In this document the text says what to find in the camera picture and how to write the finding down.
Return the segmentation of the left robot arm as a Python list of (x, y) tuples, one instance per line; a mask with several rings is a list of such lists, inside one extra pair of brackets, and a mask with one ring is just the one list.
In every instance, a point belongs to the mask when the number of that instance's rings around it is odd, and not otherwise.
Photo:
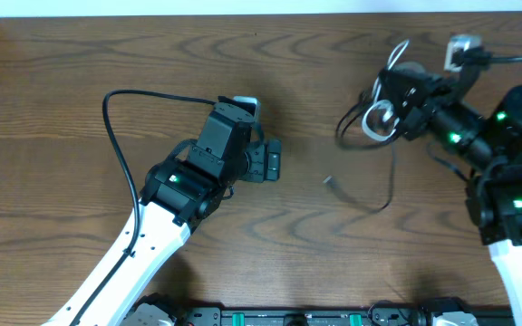
[(50, 325), (118, 325), (160, 267), (215, 212), (236, 181), (280, 177), (281, 143), (261, 134), (254, 97), (220, 98), (198, 139), (153, 166), (109, 251)]

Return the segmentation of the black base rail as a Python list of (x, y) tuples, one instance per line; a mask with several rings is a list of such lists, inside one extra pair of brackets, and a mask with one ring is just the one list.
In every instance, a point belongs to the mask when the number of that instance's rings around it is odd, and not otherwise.
[(126, 314), (123, 325), (149, 326), (511, 326), (509, 308), (471, 307), (457, 297), (427, 300), (418, 305), (379, 301), (348, 309), (238, 309), (222, 306), (181, 308), (169, 298), (142, 297)]

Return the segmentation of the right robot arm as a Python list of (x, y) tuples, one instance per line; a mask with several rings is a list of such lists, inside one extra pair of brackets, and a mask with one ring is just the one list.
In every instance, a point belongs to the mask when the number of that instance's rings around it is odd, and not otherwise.
[(465, 205), (522, 325), (522, 85), (484, 117), (463, 100), (478, 78), (470, 70), (457, 80), (409, 69), (383, 69), (379, 78), (400, 135), (429, 132), (470, 165)]

